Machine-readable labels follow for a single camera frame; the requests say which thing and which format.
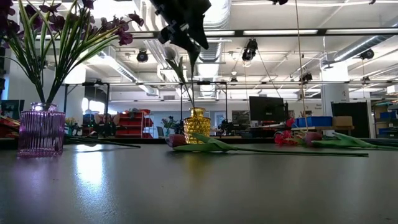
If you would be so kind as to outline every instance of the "red storage rack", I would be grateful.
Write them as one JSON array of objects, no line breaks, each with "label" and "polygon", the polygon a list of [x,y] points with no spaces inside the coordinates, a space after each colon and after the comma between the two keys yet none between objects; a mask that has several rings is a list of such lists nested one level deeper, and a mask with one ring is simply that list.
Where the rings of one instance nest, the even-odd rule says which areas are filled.
[{"label": "red storage rack", "polygon": [[153,138],[151,133],[145,133],[145,128],[153,127],[154,122],[145,116],[148,110],[128,112],[120,115],[119,125],[125,130],[116,131],[117,138]]}]

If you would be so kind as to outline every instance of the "cardboard box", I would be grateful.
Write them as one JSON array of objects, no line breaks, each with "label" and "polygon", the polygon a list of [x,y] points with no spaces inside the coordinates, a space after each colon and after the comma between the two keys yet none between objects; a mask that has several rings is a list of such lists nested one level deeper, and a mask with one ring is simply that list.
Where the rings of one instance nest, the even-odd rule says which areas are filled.
[{"label": "cardboard box", "polygon": [[352,127],[353,117],[352,116],[335,116],[333,117],[334,127]]}]

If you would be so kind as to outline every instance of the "purple glass vase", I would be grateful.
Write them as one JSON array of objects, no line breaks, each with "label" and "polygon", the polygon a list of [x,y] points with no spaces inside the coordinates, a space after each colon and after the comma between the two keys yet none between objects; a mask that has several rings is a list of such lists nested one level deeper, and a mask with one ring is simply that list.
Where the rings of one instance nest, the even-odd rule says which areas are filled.
[{"label": "purple glass vase", "polygon": [[57,106],[32,103],[32,109],[21,113],[19,126],[19,157],[45,157],[62,154],[65,135],[65,113]]}]

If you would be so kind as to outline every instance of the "yellow glass vase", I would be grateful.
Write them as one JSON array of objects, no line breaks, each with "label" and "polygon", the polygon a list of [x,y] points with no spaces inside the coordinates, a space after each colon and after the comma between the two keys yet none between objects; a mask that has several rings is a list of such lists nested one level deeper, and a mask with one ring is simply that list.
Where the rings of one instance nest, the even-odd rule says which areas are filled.
[{"label": "yellow glass vase", "polygon": [[188,144],[203,144],[194,138],[192,133],[210,136],[211,121],[203,116],[205,111],[204,108],[191,108],[191,117],[184,119],[184,135]]}]

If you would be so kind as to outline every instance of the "vase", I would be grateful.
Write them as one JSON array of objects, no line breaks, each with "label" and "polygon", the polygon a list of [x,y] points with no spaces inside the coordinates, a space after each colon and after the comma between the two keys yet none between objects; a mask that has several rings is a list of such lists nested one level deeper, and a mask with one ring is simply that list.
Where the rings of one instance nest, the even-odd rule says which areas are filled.
[{"label": "vase", "polygon": [[203,116],[205,111],[204,108],[191,108],[191,117],[184,119],[184,136],[188,144],[203,144],[192,133],[210,136],[211,121]]},{"label": "vase", "polygon": [[32,103],[32,109],[21,113],[18,156],[47,157],[62,154],[65,135],[65,113],[55,104]]}]

